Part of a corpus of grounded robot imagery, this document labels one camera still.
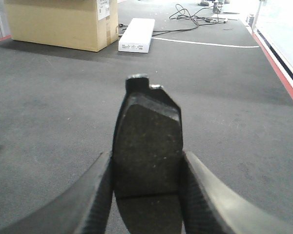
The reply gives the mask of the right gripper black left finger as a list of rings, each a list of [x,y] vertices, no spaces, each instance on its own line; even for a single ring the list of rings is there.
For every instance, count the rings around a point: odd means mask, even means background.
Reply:
[[[0,234],[103,234],[111,201],[111,152],[104,152],[63,194]]]

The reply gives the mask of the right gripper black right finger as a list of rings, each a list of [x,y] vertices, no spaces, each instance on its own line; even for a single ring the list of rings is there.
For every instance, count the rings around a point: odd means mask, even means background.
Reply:
[[[183,154],[179,199],[188,234],[293,234],[293,226],[245,200],[192,152]]]

